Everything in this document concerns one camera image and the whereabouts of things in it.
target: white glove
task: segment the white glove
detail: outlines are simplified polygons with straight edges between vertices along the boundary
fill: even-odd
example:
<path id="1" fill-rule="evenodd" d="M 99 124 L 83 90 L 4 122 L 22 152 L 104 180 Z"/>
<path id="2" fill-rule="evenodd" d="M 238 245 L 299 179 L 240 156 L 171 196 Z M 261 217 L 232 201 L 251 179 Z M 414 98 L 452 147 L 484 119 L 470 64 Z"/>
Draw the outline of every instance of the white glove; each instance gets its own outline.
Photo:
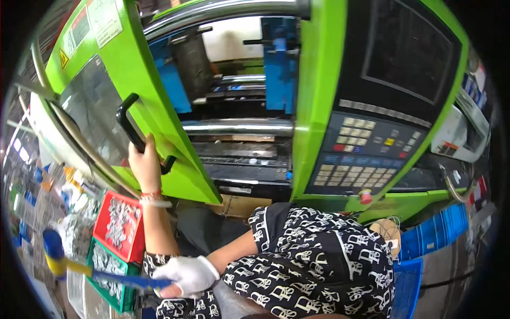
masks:
<path id="1" fill-rule="evenodd" d="M 175 297 L 197 299 L 202 291 L 211 287 L 216 280 L 220 279 L 220 274 L 204 256 L 197 258 L 174 257 L 165 265 L 157 267 L 152 274 L 152 278 L 175 281 L 174 285 L 182 291 L 180 296 Z"/>

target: plastic bag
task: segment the plastic bag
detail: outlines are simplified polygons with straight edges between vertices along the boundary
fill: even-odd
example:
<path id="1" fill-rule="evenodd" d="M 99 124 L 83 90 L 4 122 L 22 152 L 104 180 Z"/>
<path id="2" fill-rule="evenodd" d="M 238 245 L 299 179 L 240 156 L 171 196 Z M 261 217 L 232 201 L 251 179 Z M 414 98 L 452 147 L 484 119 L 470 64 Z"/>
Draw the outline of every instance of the plastic bag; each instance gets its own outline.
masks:
<path id="1" fill-rule="evenodd" d="M 62 246 L 67 258 L 86 263 L 92 238 L 94 220 L 77 214 L 69 214 L 53 228 L 62 238 Z"/>

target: safety door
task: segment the safety door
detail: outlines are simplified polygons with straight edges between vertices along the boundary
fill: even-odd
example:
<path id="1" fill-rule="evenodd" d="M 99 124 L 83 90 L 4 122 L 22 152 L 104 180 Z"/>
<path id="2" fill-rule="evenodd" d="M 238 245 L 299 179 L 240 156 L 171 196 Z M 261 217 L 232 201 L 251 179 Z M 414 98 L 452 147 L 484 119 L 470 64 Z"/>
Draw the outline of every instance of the safety door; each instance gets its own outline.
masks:
<path id="1" fill-rule="evenodd" d="M 139 189 L 128 167 L 130 139 L 116 120 L 123 102 L 132 104 L 127 120 L 133 129 L 139 135 L 153 133 L 163 159 L 175 157 L 171 171 L 162 176 L 162 193 L 221 202 L 163 87 L 135 1 L 81 1 L 56 42 L 46 73 L 61 95 L 62 108 L 128 184 Z"/>

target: blue tool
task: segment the blue tool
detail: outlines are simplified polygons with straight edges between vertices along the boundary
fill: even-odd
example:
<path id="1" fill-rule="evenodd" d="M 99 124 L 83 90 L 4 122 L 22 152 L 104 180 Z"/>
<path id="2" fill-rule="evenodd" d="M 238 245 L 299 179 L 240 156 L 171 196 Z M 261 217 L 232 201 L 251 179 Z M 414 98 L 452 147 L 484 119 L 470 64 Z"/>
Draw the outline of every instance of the blue tool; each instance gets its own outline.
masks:
<path id="1" fill-rule="evenodd" d="M 92 279 L 106 279 L 119 282 L 125 286 L 136 289 L 162 289 L 173 283 L 170 279 L 151 279 L 137 276 L 122 276 L 95 271 L 92 267 L 85 266 L 69 260 L 64 255 L 62 239 L 59 233 L 53 229 L 42 232 L 44 240 L 44 254 L 49 270 L 59 280 L 65 280 L 67 269 L 79 274 L 84 274 Z"/>

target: yellow warning sign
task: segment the yellow warning sign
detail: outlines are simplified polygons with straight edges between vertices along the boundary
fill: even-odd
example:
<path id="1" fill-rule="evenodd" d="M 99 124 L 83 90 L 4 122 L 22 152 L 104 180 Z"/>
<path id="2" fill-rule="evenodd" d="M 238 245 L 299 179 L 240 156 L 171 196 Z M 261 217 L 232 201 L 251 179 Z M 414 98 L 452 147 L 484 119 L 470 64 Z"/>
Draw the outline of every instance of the yellow warning sign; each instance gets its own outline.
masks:
<path id="1" fill-rule="evenodd" d="M 64 66 L 69 62 L 69 58 L 65 55 L 64 51 L 60 49 L 60 66 L 64 69 Z"/>

